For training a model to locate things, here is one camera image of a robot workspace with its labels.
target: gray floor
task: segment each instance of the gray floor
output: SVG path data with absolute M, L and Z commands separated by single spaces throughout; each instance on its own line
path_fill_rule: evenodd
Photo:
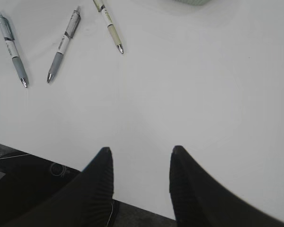
M 0 144 L 0 156 L 16 151 Z M 176 222 L 169 218 L 139 209 L 125 203 L 120 204 L 114 227 L 176 227 Z

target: white surface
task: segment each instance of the white surface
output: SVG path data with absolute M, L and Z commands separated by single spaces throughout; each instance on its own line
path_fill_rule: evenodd
M 183 145 L 217 180 L 284 220 L 284 0 L 0 0 L 29 76 L 0 32 L 0 143 L 82 169 L 114 155 L 115 198 L 173 217 L 169 160 Z M 48 70 L 77 5 L 59 74 Z

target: pen grip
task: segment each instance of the pen grip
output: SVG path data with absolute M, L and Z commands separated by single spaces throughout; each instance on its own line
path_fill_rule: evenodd
M 51 73 L 53 76 L 55 76 L 57 74 L 58 69 L 60 67 L 60 64 L 62 62 L 63 56 L 64 55 L 59 53 L 59 52 L 56 53 L 55 58 L 53 59 L 51 68 L 49 69 L 48 74 Z
M 14 66 L 16 68 L 19 78 L 27 79 L 27 73 L 25 72 L 21 59 L 19 57 L 14 57 L 12 60 L 13 60 L 13 63 L 14 63 Z
M 108 30 L 109 30 L 109 33 L 110 35 L 112 36 L 113 40 L 114 40 L 114 43 L 116 46 L 120 45 L 121 44 L 121 40 L 118 36 L 118 33 L 115 29 L 115 26 L 114 25 L 110 25 L 108 26 Z

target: gray pen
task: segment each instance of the gray pen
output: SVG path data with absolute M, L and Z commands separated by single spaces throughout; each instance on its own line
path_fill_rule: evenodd
M 66 31 L 63 35 L 63 38 L 60 42 L 60 45 L 58 47 L 58 51 L 55 55 L 55 58 L 53 59 L 51 68 L 49 69 L 48 75 L 47 75 L 47 83 L 49 83 L 54 76 L 57 74 L 59 66 L 62 62 L 63 56 L 65 54 L 65 51 L 68 47 L 68 44 L 70 42 L 70 39 L 73 38 L 76 29 L 79 25 L 79 22 L 81 20 L 80 17 L 80 6 L 77 7 L 76 10 L 74 10 L 72 16 L 71 16 L 71 20 L 66 28 Z
M 0 29 L 3 34 L 6 46 L 9 50 L 9 54 L 12 58 L 12 61 L 18 73 L 18 76 L 23 86 L 27 88 L 28 86 L 27 73 L 25 72 L 23 63 L 20 59 L 19 53 L 14 44 L 14 40 L 15 40 L 14 35 L 11 31 L 9 21 L 4 16 L 2 16 L 1 13 L 0 13 Z
M 104 20 L 106 21 L 106 24 L 107 24 L 107 28 L 109 30 L 110 35 L 112 36 L 112 38 L 114 40 L 115 45 L 119 49 L 120 53 L 123 54 L 124 50 L 123 50 L 121 40 L 120 40 L 118 33 L 115 29 L 113 21 L 110 18 L 107 9 L 105 8 L 103 1 L 102 0 L 94 0 L 94 3 L 97 7 L 98 12 L 101 12 L 101 14 L 103 15 Z

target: pen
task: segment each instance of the pen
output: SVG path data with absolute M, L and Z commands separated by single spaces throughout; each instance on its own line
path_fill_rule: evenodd
M 59 66 L 62 62 L 63 56 L 65 54 L 65 51 L 68 47 L 68 44 L 70 42 L 70 39 L 73 38 L 76 29 L 79 25 L 79 22 L 81 20 L 80 17 L 80 6 L 77 7 L 76 10 L 74 10 L 71 20 L 66 28 L 66 31 L 62 37 L 62 40 L 60 42 L 60 45 L 58 47 L 58 51 L 55 55 L 55 58 L 53 59 L 51 68 L 49 69 L 48 75 L 47 75 L 47 83 L 49 83 L 54 76 L 57 74 Z
M 114 40 L 115 45 L 117 46 L 119 51 L 123 54 L 124 51 L 123 51 L 123 46 L 122 46 L 121 40 L 118 36 L 118 33 L 115 29 L 115 26 L 112 22 L 112 19 L 110 18 L 108 11 L 105 8 L 103 1 L 102 0 L 94 0 L 94 3 L 97 7 L 98 12 L 101 12 L 101 14 L 103 15 L 104 20 L 106 21 L 106 24 L 107 24 L 107 28 L 109 30 L 110 35 L 112 36 L 112 38 Z
M 3 34 L 6 46 L 9 50 L 9 54 L 14 63 L 14 66 L 21 80 L 21 83 L 23 84 L 25 88 L 27 88 L 28 86 L 27 73 L 25 72 L 23 63 L 20 59 L 19 53 L 14 44 L 14 40 L 15 40 L 14 35 L 11 31 L 9 21 L 4 16 L 2 16 L 1 13 L 0 13 L 0 30 Z

